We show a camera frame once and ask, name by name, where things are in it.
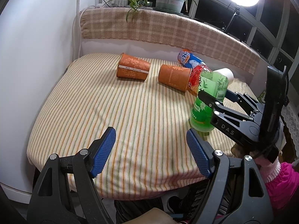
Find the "floor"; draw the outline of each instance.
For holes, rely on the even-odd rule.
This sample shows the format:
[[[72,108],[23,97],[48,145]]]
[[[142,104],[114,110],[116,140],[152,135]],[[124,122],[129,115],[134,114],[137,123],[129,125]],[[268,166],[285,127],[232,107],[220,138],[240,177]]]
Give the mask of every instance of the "floor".
[[[180,198],[183,198],[187,194],[187,192],[188,192],[188,187],[184,187],[184,188],[181,188],[181,189],[178,189],[178,190],[165,192],[164,195],[162,196],[164,211],[166,213],[169,213],[169,211],[167,209],[167,200],[171,196],[176,195],[176,196],[179,196]],[[83,213],[83,210],[81,208],[80,201],[79,201],[77,193],[71,193],[71,196],[72,196],[72,200],[73,200],[73,204],[74,204],[76,214],[78,216],[84,217],[84,213]],[[112,200],[112,199],[102,199],[102,202],[103,202],[110,218],[112,219],[112,221],[114,223],[116,223],[116,221],[115,221],[116,209],[114,207],[114,200]],[[15,201],[11,201],[11,203],[12,203],[13,207],[26,219],[28,205],[23,204],[23,203],[19,203],[19,202],[15,202]]]

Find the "green bottle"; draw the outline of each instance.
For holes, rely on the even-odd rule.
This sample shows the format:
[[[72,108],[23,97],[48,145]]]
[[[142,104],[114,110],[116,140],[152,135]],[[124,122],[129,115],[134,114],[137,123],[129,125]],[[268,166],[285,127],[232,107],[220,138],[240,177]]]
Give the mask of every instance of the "green bottle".
[[[228,86],[226,76],[218,72],[202,71],[198,89],[204,90],[219,101],[223,102]],[[190,115],[191,126],[201,132],[209,132],[214,129],[210,124],[213,110],[196,97],[194,106]]]

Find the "blue rubber pad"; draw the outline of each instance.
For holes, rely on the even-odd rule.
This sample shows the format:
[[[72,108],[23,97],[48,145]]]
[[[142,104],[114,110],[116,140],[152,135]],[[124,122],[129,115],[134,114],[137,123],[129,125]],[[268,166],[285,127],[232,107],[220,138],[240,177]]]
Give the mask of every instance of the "blue rubber pad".
[[[98,149],[95,155],[92,170],[90,171],[93,178],[95,178],[99,173],[103,171],[103,168],[107,162],[109,154],[116,140],[116,131],[111,128],[107,137],[104,139],[103,143]]]
[[[209,178],[212,175],[212,172],[210,170],[210,162],[198,139],[195,137],[191,130],[187,131],[186,138],[187,144],[190,148],[196,165],[200,170],[200,173]]]

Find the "silver bolt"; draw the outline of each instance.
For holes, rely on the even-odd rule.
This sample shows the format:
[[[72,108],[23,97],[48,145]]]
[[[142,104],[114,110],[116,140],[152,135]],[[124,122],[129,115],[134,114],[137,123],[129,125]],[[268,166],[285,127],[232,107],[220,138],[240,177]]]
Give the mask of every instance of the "silver bolt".
[[[245,160],[247,160],[247,161],[251,161],[251,160],[252,160],[252,157],[249,156],[249,155],[245,155]]]
[[[81,151],[80,151],[80,155],[86,155],[88,153],[88,150],[87,149],[82,149]]]
[[[221,150],[215,150],[215,155],[222,156],[223,152]]]
[[[53,154],[50,155],[50,159],[51,159],[51,160],[54,160],[54,159],[56,159],[56,158],[57,158],[57,155],[56,155],[55,153],[53,153]]]

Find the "blue soda can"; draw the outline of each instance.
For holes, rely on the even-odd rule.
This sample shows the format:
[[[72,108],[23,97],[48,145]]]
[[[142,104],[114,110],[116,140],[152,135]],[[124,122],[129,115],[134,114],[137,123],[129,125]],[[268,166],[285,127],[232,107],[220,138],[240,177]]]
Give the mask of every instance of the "blue soda can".
[[[180,53],[178,54],[178,62],[181,63],[183,67],[191,69],[195,68],[198,65],[205,65],[203,60],[196,57],[188,49],[183,49],[180,51]]]

